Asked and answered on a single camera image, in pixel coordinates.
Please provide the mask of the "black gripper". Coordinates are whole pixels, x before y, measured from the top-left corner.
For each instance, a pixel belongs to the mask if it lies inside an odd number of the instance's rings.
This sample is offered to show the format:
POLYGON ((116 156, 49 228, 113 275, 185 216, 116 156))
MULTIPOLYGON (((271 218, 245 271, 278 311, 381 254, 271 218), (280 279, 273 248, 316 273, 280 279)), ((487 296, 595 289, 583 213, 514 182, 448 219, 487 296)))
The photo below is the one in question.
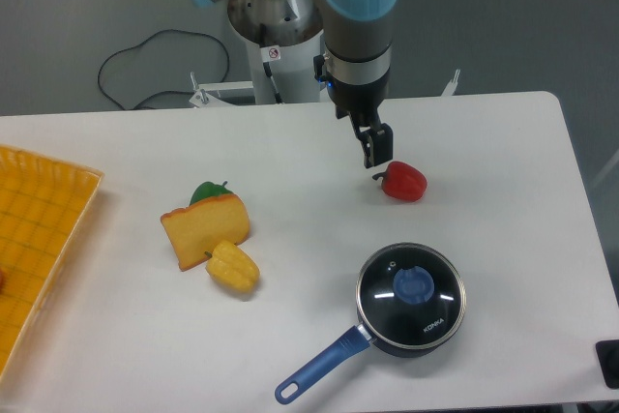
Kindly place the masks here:
POLYGON ((393 157, 393 131, 382 123, 378 106, 386 98, 390 67, 385 56, 367 62, 347 62, 324 53, 313 57, 315 79, 326 85, 337 116, 351 117, 355 137, 360 142, 364 167, 372 168, 393 157))

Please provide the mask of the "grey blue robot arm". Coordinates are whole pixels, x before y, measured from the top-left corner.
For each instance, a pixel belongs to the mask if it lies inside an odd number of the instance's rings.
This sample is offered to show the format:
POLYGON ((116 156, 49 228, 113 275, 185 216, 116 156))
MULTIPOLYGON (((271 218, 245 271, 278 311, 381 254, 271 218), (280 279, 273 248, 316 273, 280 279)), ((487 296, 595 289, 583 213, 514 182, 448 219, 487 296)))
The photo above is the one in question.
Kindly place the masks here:
POLYGON ((397 0, 194 0, 226 4, 245 43, 257 103, 305 103, 327 91, 349 118, 366 167, 393 157, 378 107, 387 95, 397 0))

